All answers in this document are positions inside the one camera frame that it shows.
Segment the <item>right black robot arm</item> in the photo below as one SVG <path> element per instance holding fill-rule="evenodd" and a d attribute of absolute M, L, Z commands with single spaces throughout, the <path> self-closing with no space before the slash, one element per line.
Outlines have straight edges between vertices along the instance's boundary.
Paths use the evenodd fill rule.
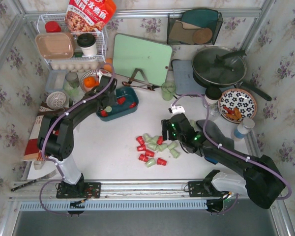
<path fill-rule="evenodd" d="M 241 176 L 245 181 L 244 194 L 263 209 L 270 208 L 287 186 L 270 157 L 235 150 L 233 140 L 225 137 L 211 120 L 198 120 L 198 130 L 195 130 L 185 114 L 177 114 L 162 120 L 161 125 L 165 140 L 177 140 L 189 153 L 204 157 L 212 164 L 220 163 Z"/>

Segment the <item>teal storage basket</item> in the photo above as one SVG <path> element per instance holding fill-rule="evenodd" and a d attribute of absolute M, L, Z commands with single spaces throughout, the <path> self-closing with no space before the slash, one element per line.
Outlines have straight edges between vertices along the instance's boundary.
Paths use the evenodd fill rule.
<path fill-rule="evenodd" d="M 101 116 L 101 111 L 97 112 L 96 115 L 102 120 L 102 121 L 111 121 L 120 117 L 123 117 L 125 115 L 128 115 L 130 113 L 133 113 L 137 110 L 139 100 L 138 97 L 134 91 L 133 88 L 130 87 L 121 87 L 116 89 L 116 97 L 121 98 L 125 97 L 126 101 L 123 105 L 119 105 L 117 102 L 114 106 L 112 106 L 112 111 L 108 113 L 107 117 Z M 132 109 L 129 109 L 129 106 L 131 103 L 135 102 L 136 106 Z"/>

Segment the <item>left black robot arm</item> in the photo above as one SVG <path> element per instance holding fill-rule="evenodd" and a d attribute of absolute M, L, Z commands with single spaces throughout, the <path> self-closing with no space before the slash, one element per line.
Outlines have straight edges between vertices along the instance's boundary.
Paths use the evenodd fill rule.
<path fill-rule="evenodd" d="M 116 85 L 114 76 L 102 76 L 99 85 L 86 92 L 69 109 L 55 115 L 45 115 L 42 119 L 37 147 L 42 157 L 56 166 L 62 177 L 60 184 L 77 194 L 82 193 L 85 182 L 72 156 L 73 131 L 91 114 L 113 105 Z"/>

